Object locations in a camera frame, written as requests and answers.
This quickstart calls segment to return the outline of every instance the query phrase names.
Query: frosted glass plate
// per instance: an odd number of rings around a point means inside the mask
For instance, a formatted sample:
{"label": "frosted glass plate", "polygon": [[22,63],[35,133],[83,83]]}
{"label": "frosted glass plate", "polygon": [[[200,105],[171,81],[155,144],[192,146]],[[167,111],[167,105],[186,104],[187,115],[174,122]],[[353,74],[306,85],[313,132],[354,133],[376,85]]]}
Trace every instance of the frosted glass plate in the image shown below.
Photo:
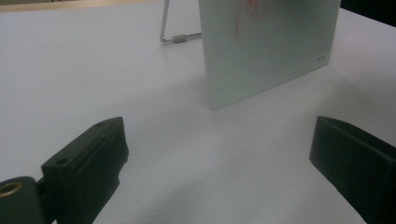
{"label": "frosted glass plate", "polygon": [[214,110],[330,60],[340,0],[200,0]]}

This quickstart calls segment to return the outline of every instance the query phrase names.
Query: white table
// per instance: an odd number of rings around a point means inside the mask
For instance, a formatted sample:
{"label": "white table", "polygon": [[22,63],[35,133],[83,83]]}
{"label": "white table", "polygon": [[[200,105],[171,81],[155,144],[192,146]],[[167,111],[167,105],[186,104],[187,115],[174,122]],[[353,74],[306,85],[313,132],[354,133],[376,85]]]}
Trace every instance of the white table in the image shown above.
{"label": "white table", "polygon": [[[186,5],[172,5],[173,35],[200,30]],[[318,115],[396,146],[396,29],[341,10],[328,66],[213,112],[202,42],[162,46],[162,9],[0,14],[0,180],[40,178],[123,116],[131,155],[96,224],[364,223],[308,154]]]}

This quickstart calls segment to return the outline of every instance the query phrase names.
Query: metal stand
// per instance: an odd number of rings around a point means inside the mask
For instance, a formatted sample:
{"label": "metal stand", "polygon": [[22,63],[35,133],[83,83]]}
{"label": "metal stand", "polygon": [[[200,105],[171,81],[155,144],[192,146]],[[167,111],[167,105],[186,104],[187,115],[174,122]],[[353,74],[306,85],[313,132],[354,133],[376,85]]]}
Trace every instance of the metal stand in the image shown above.
{"label": "metal stand", "polygon": [[201,38],[202,33],[193,34],[193,35],[174,35],[172,38],[164,38],[166,19],[168,17],[169,1],[170,0],[165,0],[165,5],[163,7],[163,24],[161,26],[161,38],[160,38],[161,42],[163,42],[164,44],[178,44],[189,40]]}

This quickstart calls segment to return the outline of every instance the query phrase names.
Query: screw hole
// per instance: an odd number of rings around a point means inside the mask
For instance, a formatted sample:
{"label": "screw hole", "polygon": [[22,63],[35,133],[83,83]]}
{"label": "screw hole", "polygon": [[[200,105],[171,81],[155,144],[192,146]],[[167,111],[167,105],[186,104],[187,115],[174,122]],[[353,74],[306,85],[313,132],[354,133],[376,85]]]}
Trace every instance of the screw hole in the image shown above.
{"label": "screw hole", "polygon": [[4,186],[0,186],[0,198],[6,197],[20,190],[23,186],[22,182],[12,182]]}
{"label": "screw hole", "polygon": [[67,159],[60,159],[60,160],[56,161],[57,165],[63,165],[65,163],[67,163]]}

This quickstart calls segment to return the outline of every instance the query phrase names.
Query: red marking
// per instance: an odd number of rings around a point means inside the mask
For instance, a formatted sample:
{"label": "red marking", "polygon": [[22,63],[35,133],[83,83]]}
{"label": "red marking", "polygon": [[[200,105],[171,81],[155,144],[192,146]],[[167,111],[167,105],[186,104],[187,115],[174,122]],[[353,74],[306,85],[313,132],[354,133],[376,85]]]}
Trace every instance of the red marking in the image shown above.
{"label": "red marking", "polygon": [[267,13],[269,0],[236,0],[235,37],[238,38],[243,5],[247,6],[247,13],[257,21],[262,21]]}

